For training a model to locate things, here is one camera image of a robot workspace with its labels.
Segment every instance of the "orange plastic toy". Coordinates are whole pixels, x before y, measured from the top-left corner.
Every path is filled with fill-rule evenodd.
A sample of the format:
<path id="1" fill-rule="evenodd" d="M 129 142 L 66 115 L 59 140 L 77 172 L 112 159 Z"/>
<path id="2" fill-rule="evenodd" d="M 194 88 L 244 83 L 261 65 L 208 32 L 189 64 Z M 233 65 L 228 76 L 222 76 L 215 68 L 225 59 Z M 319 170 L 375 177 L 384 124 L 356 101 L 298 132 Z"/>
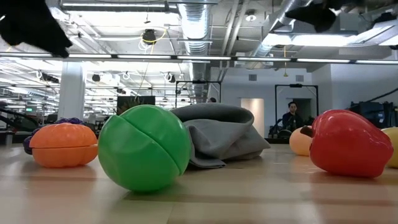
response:
<path id="1" fill-rule="evenodd" d="M 30 140 L 35 161 L 48 168 L 82 166 L 98 153 L 94 132 L 80 124 L 53 124 L 41 128 Z"/>
<path id="2" fill-rule="evenodd" d="M 290 148 L 299 156 L 310 156 L 312 138 L 300 133 L 301 128 L 294 130 L 289 138 Z"/>

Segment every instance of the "red plastic toy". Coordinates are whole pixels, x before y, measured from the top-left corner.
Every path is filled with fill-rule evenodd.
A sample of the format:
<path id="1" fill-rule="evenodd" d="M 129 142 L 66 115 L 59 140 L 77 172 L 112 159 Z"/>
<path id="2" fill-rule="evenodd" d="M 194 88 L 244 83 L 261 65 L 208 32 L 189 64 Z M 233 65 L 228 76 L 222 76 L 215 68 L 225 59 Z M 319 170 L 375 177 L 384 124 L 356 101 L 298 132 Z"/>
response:
<path id="1" fill-rule="evenodd" d="M 313 137 L 312 162 L 336 175 L 378 177 L 394 151 L 386 134 L 348 110 L 326 111 L 301 132 Z"/>

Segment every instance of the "person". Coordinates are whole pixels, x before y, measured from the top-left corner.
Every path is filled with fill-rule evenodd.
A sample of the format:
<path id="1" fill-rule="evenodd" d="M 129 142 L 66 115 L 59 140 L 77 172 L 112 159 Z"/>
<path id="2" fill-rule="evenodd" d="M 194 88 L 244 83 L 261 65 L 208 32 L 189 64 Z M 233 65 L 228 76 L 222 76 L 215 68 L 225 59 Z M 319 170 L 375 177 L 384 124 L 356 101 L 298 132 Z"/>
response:
<path id="1" fill-rule="evenodd" d="M 216 98 L 211 97 L 211 98 L 207 101 L 207 103 L 217 103 L 217 100 L 216 100 Z"/>
<path id="2" fill-rule="evenodd" d="M 303 126 L 303 119 L 296 113 L 297 104 L 295 102 L 290 102 L 288 104 L 289 112 L 284 114 L 282 117 L 282 129 L 287 129 L 289 131 L 294 131 L 297 128 L 301 128 Z"/>

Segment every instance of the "green plastic ball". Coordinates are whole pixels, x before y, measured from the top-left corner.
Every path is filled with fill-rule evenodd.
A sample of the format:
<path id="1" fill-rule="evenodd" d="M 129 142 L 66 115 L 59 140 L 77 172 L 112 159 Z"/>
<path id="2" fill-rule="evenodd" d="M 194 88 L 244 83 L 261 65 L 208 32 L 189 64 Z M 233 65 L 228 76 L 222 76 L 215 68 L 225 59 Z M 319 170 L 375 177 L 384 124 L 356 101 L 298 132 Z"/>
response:
<path id="1" fill-rule="evenodd" d="M 106 175 L 137 192 L 170 185 L 185 172 L 190 153 L 190 136 L 182 122 L 152 105 L 110 117 L 98 139 L 98 159 Z"/>

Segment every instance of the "gray fabric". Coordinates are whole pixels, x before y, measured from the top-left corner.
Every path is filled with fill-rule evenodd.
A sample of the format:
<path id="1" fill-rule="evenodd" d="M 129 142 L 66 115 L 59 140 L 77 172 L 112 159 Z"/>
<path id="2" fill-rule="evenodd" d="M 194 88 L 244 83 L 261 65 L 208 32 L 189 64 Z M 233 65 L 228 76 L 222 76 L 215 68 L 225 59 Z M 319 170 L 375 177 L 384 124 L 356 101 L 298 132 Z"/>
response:
<path id="1" fill-rule="evenodd" d="M 190 163 L 202 168 L 220 168 L 223 160 L 253 159 L 268 142 L 252 126 L 253 114 L 237 106 L 200 103 L 171 110 L 189 130 Z"/>

